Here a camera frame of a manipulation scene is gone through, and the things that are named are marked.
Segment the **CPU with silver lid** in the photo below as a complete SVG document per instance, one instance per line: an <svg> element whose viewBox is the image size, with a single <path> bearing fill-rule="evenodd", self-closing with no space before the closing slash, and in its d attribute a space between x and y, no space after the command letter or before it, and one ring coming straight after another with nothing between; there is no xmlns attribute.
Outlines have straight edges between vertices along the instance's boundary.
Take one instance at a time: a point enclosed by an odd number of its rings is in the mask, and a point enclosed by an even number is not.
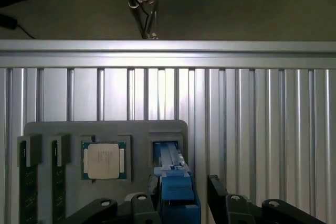
<svg viewBox="0 0 336 224"><path fill-rule="evenodd" d="M128 179L126 140L116 142L81 142L83 180Z"/></svg>

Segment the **grey parts rack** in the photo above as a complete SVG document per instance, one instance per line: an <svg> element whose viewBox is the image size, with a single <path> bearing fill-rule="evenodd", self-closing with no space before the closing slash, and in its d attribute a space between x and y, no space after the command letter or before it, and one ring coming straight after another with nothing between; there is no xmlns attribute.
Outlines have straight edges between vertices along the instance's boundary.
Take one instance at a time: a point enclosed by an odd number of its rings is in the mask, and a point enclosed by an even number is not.
<svg viewBox="0 0 336 224"><path fill-rule="evenodd" d="M58 144L58 166L65 166L66 216L91 201L108 197L121 201L141 192L153 173L153 143L176 141L187 153L187 124L182 120L163 121L67 121L30 122L18 137L27 144L27 166L37 166L38 223L52 223L52 141ZM83 180L81 142L126 140L128 179Z"/></svg>

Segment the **green RAM stick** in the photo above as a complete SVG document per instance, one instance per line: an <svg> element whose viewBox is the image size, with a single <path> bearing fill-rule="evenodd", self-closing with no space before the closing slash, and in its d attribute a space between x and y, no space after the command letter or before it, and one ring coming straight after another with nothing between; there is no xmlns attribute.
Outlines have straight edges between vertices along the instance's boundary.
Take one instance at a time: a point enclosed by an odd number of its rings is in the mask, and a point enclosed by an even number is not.
<svg viewBox="0 0 336 224"><path fill-rule="evenodd" d="M19 224L37 224L37 166L27 166L26 141L19 147Z"/></svg>
<svg viewBox="0 0 336 224"><path fill-rule="evenodd" d="M52 141L52 224L59 224L66 216L65 166L58 166L58 144Z"/></svg>

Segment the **black power adapter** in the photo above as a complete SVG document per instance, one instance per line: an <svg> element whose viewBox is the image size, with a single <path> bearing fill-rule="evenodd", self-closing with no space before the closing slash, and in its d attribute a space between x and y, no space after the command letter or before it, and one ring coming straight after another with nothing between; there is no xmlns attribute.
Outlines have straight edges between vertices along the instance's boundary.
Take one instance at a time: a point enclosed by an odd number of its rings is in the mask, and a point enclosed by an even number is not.
<svg viewBox="0 0 336 224"><path fill-rule="evenodd" d="M18 25L18 21L8 15L0 14L0 27L15 30Z"/></svg>

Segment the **aluminium table edge rail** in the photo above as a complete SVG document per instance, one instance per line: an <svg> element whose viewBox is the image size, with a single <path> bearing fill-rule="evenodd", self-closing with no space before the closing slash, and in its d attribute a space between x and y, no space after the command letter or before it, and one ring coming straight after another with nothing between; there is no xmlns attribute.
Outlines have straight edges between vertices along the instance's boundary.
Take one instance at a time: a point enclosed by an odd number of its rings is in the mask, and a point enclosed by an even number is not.
<svg viewBox="0 0 336 224"><path fill-rule="evenodd" d="M336 41L0 40L0 68L336 69Z"/></svg>

